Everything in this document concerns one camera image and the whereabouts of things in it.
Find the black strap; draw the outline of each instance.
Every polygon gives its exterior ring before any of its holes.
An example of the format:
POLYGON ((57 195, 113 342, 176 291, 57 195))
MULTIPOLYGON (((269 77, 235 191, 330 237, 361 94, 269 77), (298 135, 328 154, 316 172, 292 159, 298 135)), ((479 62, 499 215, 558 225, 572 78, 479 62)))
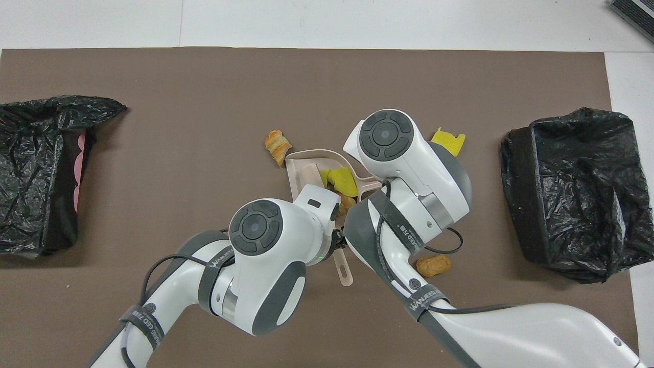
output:
POLYGON ((424 248, 424 242, 416 230, 404 215, 402 215, 402 212, 386 197, 384 192, 377 191, 368 198, 384 221, 386 221, 386 224, 388 224, 390 229, 393 230, 393 233, 411 254, 416 254, 424 248))
POLYGON ((416 290, 404 302, 404 308, 409 312, 414 320, 418 320, 422 313, 424 313, 429 306, 438 299, 445 299, 447 297, 436 286, 426 284, 416 290))
POLYGON ((218 314, 214 313, 213 309, 211 309, 211 294, 213 294, 213 288, 216 285, 220 269, 224 267, 227 261, 233 258, 234 248, 231 246, 225 247, 207 262, 200 278, 200 284, 198 285, 198 304, 202 309, 214 316, 218 314))
POLYGON ((159 324, 159 321, 147 309, 138 304, 131 306, 120 318, 120 321, 130 322, 141 330, 148 341, 150 341, 153 350, 157 349, 164 339, 164 329, 159 324))

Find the brown mat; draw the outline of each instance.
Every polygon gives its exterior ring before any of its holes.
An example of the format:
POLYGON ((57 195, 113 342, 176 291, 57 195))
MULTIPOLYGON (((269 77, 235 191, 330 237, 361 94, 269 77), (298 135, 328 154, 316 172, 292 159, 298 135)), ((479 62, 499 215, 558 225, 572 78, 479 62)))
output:
MULTIPOLYGON (((226 227, 256 198, 290 200, 263 139, 281 129, 300 151, 341 151, 373 111, 409 113, 423 134, 465 133, 459 155, 472 213, 466 245, 431 279, 458 307, 565 303, 599 317, 637 349, 627 272, 579 285, 527 263, 500 182, 504 134, 587 106, 610 109, 594 53, 150 48, 4 50, 0 102, 84 94, 129 107, 105 126, 80 193, 80 240, 52 257, 0 258, 4 367, 84 365, 138 298, 149 266, 189 236, 226 227)), ((432 246, 456 239, 442 235, 432 246)), ((150 367, 458 367, 348 251, 308 269, 293 318, 252 337, 192 306, 150 367)))

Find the plastic bag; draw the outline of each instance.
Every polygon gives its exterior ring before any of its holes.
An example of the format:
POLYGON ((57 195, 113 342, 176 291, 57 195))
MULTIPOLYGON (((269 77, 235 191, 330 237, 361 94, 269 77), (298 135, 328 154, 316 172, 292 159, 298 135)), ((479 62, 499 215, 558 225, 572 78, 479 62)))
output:
POLYGON ((126 108, 84 96, 0 105, 0 254, 34 258, 75 243, 94 127, 126 108))
POLYGON ((503 140, 504 194, 524 257, 583 284, 654 259, 634 127, 581 108, 503 140))

